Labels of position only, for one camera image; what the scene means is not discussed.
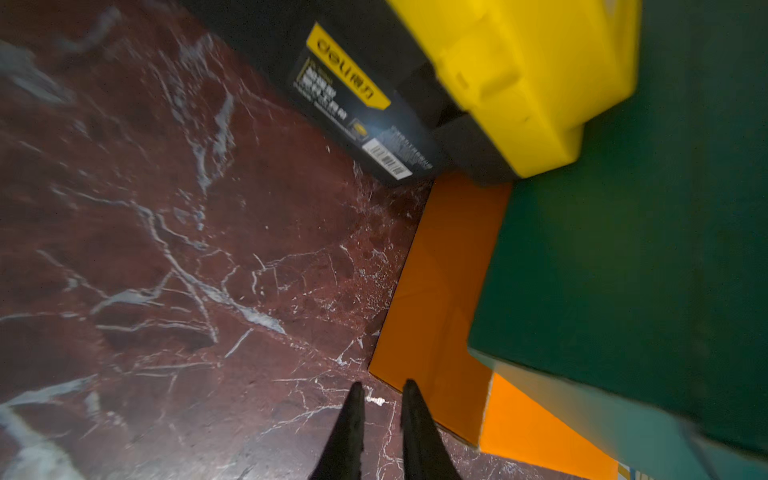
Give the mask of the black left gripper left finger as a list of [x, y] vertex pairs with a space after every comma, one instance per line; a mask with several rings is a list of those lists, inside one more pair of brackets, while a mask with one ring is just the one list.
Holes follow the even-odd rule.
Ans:
[[354, 382], [309, 478], [359, 480], [364, 426], [365, 391], [361, 382]]

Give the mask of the green shoebox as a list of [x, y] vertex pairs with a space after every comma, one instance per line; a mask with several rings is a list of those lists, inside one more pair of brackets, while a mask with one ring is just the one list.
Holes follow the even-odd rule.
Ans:
[[635, 94], [515, 185], [470, 353], [656, 479], [767, 475], [767, 5], [647, 1]]

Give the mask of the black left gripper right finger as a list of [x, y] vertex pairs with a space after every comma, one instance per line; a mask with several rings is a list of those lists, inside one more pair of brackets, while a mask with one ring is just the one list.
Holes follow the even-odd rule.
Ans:
[[413, 379], [408, 379], [403, 388], [400, 425], [405, 479], [461, 480]]

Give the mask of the small orange shoebox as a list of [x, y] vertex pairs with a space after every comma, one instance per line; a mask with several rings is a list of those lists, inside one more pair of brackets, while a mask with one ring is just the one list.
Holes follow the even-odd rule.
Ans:
[[627, 479], [618, 463], [468, 351], [468, 335], [511, 193], [439, 177], [384, 321], [370, 373], [415, 380], [434, 420], [483, 454], [585, 479]]

